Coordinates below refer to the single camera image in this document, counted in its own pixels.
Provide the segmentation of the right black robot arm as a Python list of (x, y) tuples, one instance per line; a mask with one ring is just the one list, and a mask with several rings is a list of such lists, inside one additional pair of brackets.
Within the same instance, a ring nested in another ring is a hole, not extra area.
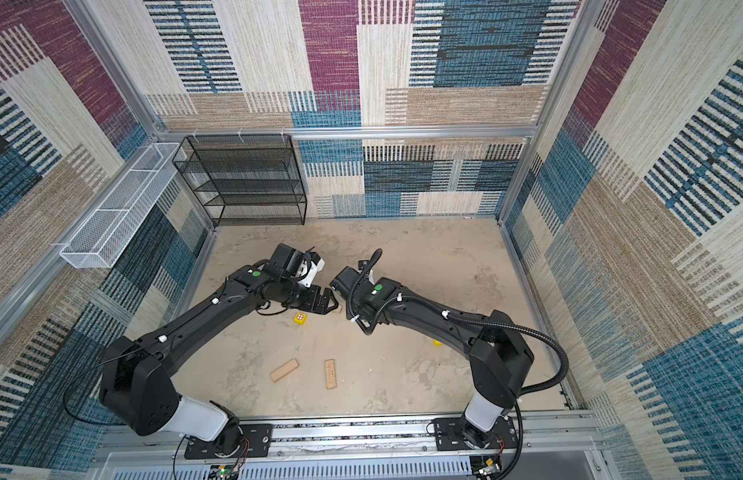
[(473, 397), (465, 407), (459, 429), (463, 441), (483, 448), (495, 441), (499, 417), (515, 408), (535, 356), (515, 329), (511, 318), (500, 311), (491, 316), (469, 314), (457, 321), (459, 312), (383, 277), (372, 282), (350, 267), (331, 282), (345, 301), (348, 318), (369, 335), (379, 325), (394, 325), (419, 332), (459, 352), (468, 362), (473, 378)]

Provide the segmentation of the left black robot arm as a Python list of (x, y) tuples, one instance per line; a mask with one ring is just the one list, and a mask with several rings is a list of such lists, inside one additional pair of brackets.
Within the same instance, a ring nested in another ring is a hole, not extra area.
[(238, 417), (225, 407), (180, 394), (172, 376), (233, 322), (267, 306), (324, 315), (338, 306), (329, 288), (313, 280), (325, 266), (313, 251), (278, 244), (271, 258), (245, 265), (205, 300), (143, 336), (115, 340), (103, 352), (100, 403), (139, 436), (182, 434), (207, 457), (240, 452)]

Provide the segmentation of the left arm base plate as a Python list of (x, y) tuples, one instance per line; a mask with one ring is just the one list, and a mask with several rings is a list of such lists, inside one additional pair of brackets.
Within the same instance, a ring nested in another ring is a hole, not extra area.
[(273, 425), (269, 423), (239, 424), (228, 428), (217, 440), (189, 438), (183, 458), (186, 460), (217, 460), (265, 458), (269, 454)]

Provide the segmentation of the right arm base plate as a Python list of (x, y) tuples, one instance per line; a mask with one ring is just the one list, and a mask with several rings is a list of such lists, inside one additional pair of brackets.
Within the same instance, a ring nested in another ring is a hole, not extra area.
[(463, 417), (439, 417), (429, 422), (427, 433), (435, 438), (439, 451), (501, 450), (517, 447), (519, 430), (511, 417), (499, 417), (487, 432)]

